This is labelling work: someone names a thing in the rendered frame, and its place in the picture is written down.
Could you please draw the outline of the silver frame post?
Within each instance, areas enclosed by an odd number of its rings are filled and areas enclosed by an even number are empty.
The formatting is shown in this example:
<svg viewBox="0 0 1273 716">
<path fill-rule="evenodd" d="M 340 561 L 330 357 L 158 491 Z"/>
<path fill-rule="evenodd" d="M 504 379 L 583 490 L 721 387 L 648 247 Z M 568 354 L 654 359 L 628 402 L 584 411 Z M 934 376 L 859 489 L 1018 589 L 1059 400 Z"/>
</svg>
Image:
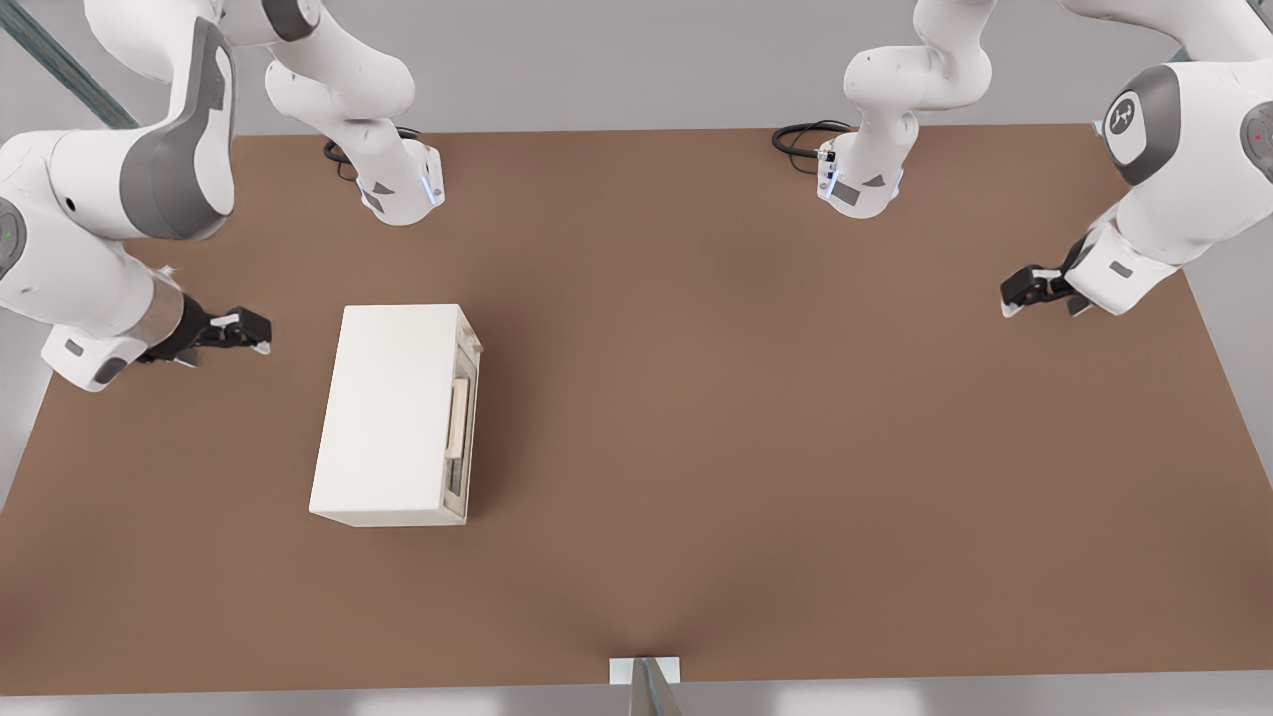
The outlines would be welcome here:
<svg viewBox="0 0 1273 716">
<path fill-rule="evenodd" d="M 9 34 L 25 54 L 45 68 L 83 107 L 94 113 L 107 127 L 139 127 L 127 110 L 101 87 L 81 64 L 67 54 L 19 3 L 0 0 L 0 29 Z"/>
<path fill-rule="evenodd" d="M 610 657 L 608 683 L 628 685 L 628 716 L 684 716 L 672 689 L 681 683 L 681 657 Z"/>
</svg>

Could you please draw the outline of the white oven body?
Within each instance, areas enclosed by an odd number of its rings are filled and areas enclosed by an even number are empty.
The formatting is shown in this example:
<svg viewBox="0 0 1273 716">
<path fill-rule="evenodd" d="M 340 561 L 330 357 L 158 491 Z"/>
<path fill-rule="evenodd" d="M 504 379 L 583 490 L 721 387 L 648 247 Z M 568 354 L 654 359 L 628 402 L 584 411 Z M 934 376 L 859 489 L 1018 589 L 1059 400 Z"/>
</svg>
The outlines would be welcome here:
<svg viewBox="0 0 1273 716">
<path fill-rule="evenodd" d="M 460 304 L 348 304 L 314 460 L 314 516 L 353 527 L 462 525 L 442 499 L 461 321 Z"/>
</svg>

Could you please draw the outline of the oven door with glass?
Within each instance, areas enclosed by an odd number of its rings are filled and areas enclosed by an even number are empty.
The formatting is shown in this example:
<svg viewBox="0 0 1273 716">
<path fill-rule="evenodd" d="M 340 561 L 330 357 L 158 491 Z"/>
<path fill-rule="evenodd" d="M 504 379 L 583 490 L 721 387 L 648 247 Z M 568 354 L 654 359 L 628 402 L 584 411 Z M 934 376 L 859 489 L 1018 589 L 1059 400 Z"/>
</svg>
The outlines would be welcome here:
<svg viewBox="0 0 1273 716">
<path fill-rule="evenodd" d="M 467 521 L 468 484 L 471 483 L 471 450 L 474 441 L 474 408 L 477 400 L 477 377 L 482 345 L 468 322 L 458 326 L 454 366 L 449 394 L 449 427 L 443 452 L 443 507 L 454 521 Z"/>
</svg>

